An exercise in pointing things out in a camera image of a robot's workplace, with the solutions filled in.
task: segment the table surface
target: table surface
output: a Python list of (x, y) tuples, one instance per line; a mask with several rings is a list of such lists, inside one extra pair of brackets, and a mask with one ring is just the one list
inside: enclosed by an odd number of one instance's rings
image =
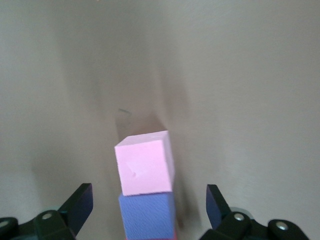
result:
[(114, 146), (169, 130), (177, 233), (206, 185), (320, 235), (318, 1), (2, 1), (0, 213), (26, 222), (92, 183), (78, 235), (124, 239)]

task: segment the pink cube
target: pink cube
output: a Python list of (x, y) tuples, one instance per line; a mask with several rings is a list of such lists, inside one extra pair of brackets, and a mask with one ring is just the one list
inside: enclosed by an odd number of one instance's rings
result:
[(124, 196), (173, 191), (175, 168), (168, 131), (128, 136), (114, 149)]

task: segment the blue cube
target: blue cube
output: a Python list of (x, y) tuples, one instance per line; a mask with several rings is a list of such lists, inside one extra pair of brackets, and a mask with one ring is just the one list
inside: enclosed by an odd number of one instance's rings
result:
[(172, 192), (121, 194), (119, 203), (128, 240), (174, 238), (176, 210)]

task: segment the block tower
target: block tower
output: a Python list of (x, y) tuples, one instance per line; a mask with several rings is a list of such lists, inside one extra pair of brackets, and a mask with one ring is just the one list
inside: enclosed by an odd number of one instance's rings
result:
[(174, 160), (168, 131), (128, 136), (114, 147), (127, 240), (176, 240)]

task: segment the white backdrop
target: white backdrop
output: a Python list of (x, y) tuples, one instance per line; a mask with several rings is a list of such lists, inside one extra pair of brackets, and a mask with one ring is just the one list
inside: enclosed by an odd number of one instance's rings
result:
[(320, 235), (320, 2), (0, 3), (0, 217), (26, 222), (90, 182), (79, 240), (124, 239), (114, 154), (168, 129), (181, 239), (206, 185), (266, 225)]

